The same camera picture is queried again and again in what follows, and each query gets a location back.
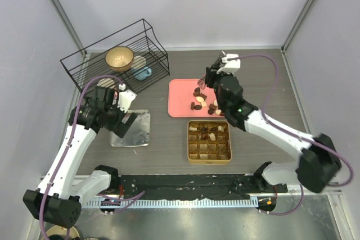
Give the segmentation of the metal tongs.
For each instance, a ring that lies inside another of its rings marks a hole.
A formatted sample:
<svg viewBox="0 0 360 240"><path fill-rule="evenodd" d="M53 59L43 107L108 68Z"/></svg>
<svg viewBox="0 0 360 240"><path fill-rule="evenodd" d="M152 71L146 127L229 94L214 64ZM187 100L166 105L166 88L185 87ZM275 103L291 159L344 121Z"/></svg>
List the metal tongs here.
<svg viewBox="0 0 360 240"><path fill-rule="evenodd" d="M205 89L206 88L206 83L205 83L205 79L206 79L206 76L204 75L202 78L200 78L198 81L197 81L197 85L200 89Z"/></svg>

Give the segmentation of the pink tray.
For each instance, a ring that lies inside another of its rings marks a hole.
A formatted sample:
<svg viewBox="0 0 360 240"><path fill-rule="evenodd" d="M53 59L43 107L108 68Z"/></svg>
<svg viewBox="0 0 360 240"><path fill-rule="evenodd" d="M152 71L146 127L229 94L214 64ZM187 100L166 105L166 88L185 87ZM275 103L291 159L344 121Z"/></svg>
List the pink tray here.
<svg viewBox="0 0 360 240"><path fill-rule="evenodd" d="M194 90L198 87L197 79L174 79L169 83L168 114L177 118L222 118L215 112L208 114L208 106L213 104L215 93L213 89L201 89L200 93L206 96L206 107L200 110L191 109L191 104L201 105L194 96Z"/></svg>

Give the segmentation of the gold chocolate box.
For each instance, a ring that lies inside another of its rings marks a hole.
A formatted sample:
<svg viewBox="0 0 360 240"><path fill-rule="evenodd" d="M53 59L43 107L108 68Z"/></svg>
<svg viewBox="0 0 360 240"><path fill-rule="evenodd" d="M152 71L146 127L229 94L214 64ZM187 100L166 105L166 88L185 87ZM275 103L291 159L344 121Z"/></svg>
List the gold chocolate box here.
<svg viewBox="0 0 360 240"><path fill-rule="evenodd" d="M226 121L195 121L187 124L187 158L198 165L225 165L232 160L230 128Z"/></svg>

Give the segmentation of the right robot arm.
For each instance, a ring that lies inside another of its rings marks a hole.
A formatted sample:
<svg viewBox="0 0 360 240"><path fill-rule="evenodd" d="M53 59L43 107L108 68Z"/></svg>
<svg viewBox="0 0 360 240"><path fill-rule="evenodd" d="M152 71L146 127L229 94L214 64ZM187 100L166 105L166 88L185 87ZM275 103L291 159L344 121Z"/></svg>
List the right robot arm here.
<svg viewBox="0 0 360 240"><path fill-rule="evenodd" d="M328 135L303 133L267 116L243 98L237 78L223 72L219 65L206 68L204 83L213 89L219 109L230 125L271 142L295 159L289 164L265 164L254 178L258 191L267 192L276 184L298 182L313 193L321 193L341 169Z"/></svg>

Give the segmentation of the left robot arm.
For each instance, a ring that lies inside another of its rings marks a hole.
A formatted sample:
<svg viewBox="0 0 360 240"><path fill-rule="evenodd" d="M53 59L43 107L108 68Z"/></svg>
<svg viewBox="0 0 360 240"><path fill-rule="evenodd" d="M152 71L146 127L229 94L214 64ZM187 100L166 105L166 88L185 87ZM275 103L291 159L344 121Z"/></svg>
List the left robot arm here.
<svg viewBox="0 0 360 240"><path fill-rule="evenodd" d="M100 129L105 128L119 138L126 135L137 118L136 113L128 113L136 97L131 90L96 87L85 105L73 109L64 141L48 173L35 190L26 190L22 198L35 219L70 229L82 206L95 195L119 190L118 170L106 165L98 165L77 185L73 181Z"/></svg>

